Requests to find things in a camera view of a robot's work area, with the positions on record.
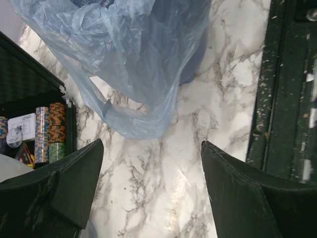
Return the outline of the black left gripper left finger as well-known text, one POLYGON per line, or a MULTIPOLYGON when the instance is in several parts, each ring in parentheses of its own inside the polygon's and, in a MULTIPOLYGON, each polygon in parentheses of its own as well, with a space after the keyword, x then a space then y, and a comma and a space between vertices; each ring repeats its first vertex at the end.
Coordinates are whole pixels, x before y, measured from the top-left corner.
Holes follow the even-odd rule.
POLYGON ((103 162, 100 139, 0 184, 2 238, 77 238, 86 228, 103 162))

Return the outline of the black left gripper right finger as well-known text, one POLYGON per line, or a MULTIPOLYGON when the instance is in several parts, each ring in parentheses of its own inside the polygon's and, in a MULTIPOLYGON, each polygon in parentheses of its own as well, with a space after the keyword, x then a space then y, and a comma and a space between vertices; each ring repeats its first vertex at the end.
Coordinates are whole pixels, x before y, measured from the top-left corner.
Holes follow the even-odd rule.
POLYGON ((202 165, 219 238, 315 238, 317 188, 270 175, 208 141, 202 165))

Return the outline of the translucent trash bag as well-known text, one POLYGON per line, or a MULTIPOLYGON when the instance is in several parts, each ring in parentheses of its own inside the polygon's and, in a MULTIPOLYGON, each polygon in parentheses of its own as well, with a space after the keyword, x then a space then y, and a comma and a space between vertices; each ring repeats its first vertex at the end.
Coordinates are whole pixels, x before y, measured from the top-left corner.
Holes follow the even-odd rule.
POLYGON ((3 154, 0 155, 0 182, 31 171, 33 171, 31 167, 20 162, 19 160, 13 159, 3 154))

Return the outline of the light blue trash bag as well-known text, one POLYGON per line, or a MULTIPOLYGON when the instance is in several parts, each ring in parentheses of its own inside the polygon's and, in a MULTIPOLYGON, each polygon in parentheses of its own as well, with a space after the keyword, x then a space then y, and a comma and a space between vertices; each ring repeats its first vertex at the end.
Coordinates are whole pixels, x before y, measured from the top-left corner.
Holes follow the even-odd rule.
POLYGON ((13 0, 83 102, 129 139, 161 137, 204 57, 209 0, 13 0))

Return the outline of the blue plastic trash bin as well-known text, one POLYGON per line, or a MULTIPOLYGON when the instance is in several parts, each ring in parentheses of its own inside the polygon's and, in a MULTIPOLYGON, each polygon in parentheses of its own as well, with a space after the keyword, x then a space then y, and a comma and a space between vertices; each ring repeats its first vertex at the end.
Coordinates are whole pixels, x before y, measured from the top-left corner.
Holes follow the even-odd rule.
POLYGON ((76 0, 72 27, 81 57, 112 87, 169 87, 192 80, 201 62, 209 0, 76 0))

